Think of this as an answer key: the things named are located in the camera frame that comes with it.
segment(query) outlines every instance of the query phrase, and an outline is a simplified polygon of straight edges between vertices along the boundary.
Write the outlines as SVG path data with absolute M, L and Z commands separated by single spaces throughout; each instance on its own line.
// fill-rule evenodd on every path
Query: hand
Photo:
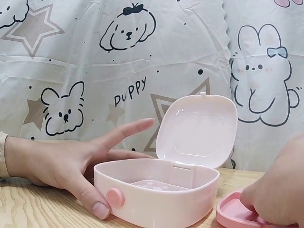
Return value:
M 265 175 L 245 188 L 241 202 L 265 221 L 304 228 L 304 134 L 290 140 Z
M 95 216 L 106 219 L 110 206 L 88 181 L 93 178 L 93 167 L 113 160 L 152 158 L 142 153 L 112 148 L 126 137 L 150 128 L 153 123 L 154 119 L 142 119 L 84 142 L 41 143 L 7 137 L 5 157 L 8 172 L 10 176 L 27 178 L 39 186 L 66 189 Z

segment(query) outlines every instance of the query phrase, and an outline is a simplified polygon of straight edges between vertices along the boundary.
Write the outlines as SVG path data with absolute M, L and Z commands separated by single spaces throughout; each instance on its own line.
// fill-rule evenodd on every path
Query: finger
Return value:
M 117 160 L 135 159 L 135 158 L 153 159 L 154 157 L 135 151 L 111 149 L 108 153 L 107 161 L 117 161 Z
M 82 174 L 75 175 L 70 180 L 66 190 L 71 192 L 86 209 L 101 220 L 110 215 L 110 206 L 106 199 Z
M 254 198 L 257 190 L 257 182 L 244 188 L 240 196 L 241 203 L 250 211 L 256 212 L 254 207 Z
M 117 144 L 119 144 L 125 138 L 137 134 L 139 132 L 145 131 L 152 127 L 154 124 L 154 118 L 141 119 L 131 123 L 126 123 L 119 127 L 116 127 L 112 131 L 108 132 L 102 137 L 96 140 L 96 143 L 100 146 L 105 147 L 106 151 L 109 151 Z

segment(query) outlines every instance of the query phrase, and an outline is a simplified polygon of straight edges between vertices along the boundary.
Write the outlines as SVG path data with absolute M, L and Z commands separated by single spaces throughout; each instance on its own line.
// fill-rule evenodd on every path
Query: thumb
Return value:
M 71 178 L 66 190 L 71 192 L 91 213 L 101 220 L 110 215 L 110 206 L 104 196 L 82 174 Z
M 241 203 L 250 211 L 256 212 L 254 207 L 254 198 L 257 190 L 257 182 L 249 185 L 248 187 L 244 188 L 241 196 L 240 201 Z

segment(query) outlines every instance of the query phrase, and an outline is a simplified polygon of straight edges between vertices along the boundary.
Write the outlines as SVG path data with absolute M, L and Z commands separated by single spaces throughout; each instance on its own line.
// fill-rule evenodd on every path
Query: beige sleeve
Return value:
M 10 177 L 6 168 L 4 157 L 4 144 L 7 136 L 7 134 L 0 132 L 0 179 Z

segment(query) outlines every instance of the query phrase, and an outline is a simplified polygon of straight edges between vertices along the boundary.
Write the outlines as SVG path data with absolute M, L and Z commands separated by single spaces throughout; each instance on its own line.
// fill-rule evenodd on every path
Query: fabric backdrop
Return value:
M 156 156 L 168 107 L 205 91 L 237 106 L 225 166 L 265 171 L 303 130 L 303 11 L 302 0 L 2 0 L 0 130 L 86 140 L 155 117 L 118 147 Z
M 265 171 L 304 129 L 303 0 L 225 0 L 237 169 Z
M 155 126 L 120 147 L 155 154 L 164 113 L 186 95 L 231 97 L 222 0 L 2 0 L 0 129 L 28 139 Z

